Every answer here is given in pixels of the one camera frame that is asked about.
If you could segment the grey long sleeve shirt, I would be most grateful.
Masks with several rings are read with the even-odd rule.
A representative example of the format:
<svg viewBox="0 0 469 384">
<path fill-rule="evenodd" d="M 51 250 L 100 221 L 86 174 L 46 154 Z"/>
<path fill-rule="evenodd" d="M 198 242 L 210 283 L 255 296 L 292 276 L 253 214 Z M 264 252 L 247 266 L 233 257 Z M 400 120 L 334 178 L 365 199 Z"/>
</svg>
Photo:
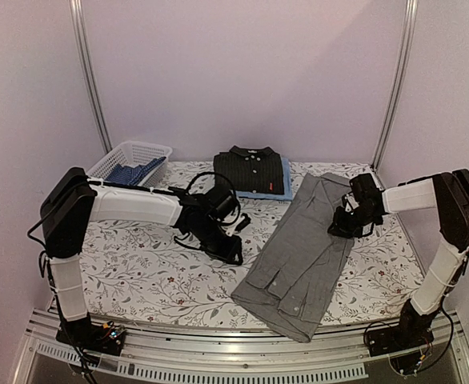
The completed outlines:
<svg viewBox="0 0 469 384">
<path fill-rule="evenodd" d="M 348 178 L 306 174 L 232 300 L 269 329 L 310 342 L 346 265 L 353 239 L 327 229 L 350 190 Z"/>
</svg>

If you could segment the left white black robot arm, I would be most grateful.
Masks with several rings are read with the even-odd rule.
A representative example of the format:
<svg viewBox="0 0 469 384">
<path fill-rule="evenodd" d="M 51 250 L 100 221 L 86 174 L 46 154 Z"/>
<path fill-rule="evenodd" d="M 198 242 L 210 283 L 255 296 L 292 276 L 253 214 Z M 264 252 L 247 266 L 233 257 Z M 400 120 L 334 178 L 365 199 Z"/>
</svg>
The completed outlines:
<svg viewBox="0 0 469 384">
<path fill-rule="evenodd" d="M 90 222 L 107 220 L 149 222 L 191 234 L 198 250 L 230 265 L 243 263 L 241 230 L 244 215 L 231 182 L 205 193 L 192 186 L 165 190 L 125 186 L 86 175 L 73 167 L 40 207 L 40 219 L 26 236 L 42 248 L 66 333 L 81 347 L 92 346 L 98 335 L 85 319 L 89 313 L 82 288 L 79 255 Z"/>
</svg>

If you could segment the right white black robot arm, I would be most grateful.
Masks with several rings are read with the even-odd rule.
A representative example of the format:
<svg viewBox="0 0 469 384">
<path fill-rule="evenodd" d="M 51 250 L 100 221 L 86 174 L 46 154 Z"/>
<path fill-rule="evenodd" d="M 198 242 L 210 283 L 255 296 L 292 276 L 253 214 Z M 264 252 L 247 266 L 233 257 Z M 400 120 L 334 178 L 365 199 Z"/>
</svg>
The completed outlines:
<svg viewBox="0 0 469 384">
<path fill-rule="evenodd" d="M 469 170 L 458 169 L 382 189 L 371 174 L 349 181 L 328 231 L 341 238 L 363 238 L 387 215 L 419 212 L 427 234 L 438 239 L 423 282 L 404 303 L 392 342 L 408 349 L 443 308 L 445 297 L 464 275 L 469 260 Z"/>
</svg>

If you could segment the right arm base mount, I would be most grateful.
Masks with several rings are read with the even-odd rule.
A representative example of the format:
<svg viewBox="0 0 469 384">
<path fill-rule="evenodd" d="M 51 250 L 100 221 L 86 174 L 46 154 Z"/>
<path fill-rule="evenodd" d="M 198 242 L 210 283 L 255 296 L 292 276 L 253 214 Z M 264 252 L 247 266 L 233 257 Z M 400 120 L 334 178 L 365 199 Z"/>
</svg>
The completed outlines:
<svg viewBox="0 0 469 384">
<path fill-rule="evenodd" d="M 366 330 L 363 342 L 370 356 L 379 356 L 425 346 L 434 341 L 431 324 L 440 308 L 430 314 L 419 314 L 408 299 L 399 316 L 396 326 L 386 325 L 376 330 Z"/>
</svg>

